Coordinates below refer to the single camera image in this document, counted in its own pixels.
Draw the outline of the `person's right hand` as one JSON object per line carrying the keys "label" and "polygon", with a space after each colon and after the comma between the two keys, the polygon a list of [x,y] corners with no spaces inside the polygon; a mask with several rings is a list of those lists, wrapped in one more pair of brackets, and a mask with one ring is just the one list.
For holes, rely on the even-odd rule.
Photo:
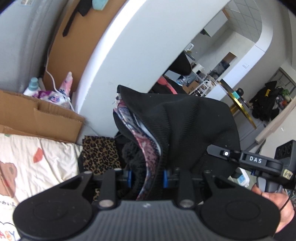
{"label": "person's right hand", "polygon": [[278,207],[280,210],[280,222],[276,233],[282,231],[295,216],[295,210],[288,195],[284,191],[281,193],[262,192],[256,184],[253,185],[251,190],[256,194],[272,201]]}

